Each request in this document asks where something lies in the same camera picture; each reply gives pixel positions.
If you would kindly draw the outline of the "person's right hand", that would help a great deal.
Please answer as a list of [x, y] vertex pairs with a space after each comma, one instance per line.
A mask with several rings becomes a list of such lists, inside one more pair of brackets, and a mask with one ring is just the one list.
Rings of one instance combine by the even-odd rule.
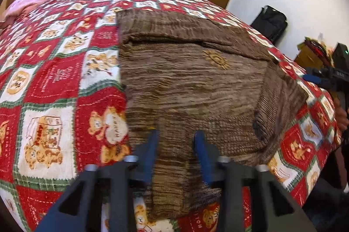
[[338, 98], [334, 98], [334, 106], [335, 106], [335, 118], [337, 121], [337, 125], [341, 131], [345, 131], [348, 128], [347, 113], [341, 107], [341, 104]]

